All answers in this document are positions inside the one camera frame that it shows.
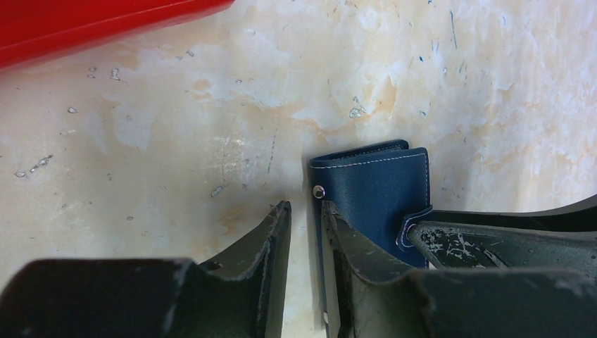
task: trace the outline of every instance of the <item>beige surface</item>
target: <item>beige surface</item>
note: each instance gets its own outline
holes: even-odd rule
[[[37,257],[202,261],[290,199],[284,337],[322,337],[306,159],[400,137],[429,149],[439,208],[594,194],[594,14],[594,1],[238,0],[0,75],[0,284]]]

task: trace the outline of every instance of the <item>metal rivet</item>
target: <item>metal rivet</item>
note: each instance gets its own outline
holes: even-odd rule
[[[315,196],[316,199],[322,199],[323,196],[325,196],[325,189],[323,189],[323,187],[320,185],[314,186],[313,187],[313,196]]]

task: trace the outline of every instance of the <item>red plastic tray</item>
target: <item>red plastic tray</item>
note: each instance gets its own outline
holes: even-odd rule
[[[0,69],[183,23],[234,0],[0,0]]]

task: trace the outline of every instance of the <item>leather wallet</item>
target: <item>leather wallet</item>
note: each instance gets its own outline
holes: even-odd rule
[[[425,148],[402,139],[313,158],[309,165],[321,257],[321,207],[332,201],[348,223],[397,259],[426,268],[406,232],[431,213]]]

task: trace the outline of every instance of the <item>scratch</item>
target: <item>scratch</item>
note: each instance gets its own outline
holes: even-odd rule
[[[268,174],[270,173],[270,169],[272,168],[272,161],[274,160],[274,148],[276,147],[276,136],[278,134],[278,127],[274,131],[274,141],[272,142],[272,155],[270,157],[270,164],[268,164]]]
[[[456,32],[454,31],[454,13],[450,11],[450,20],[452,21],[452,35],[454,35],[454,46],[458,49],[458,44],[456,43]]]

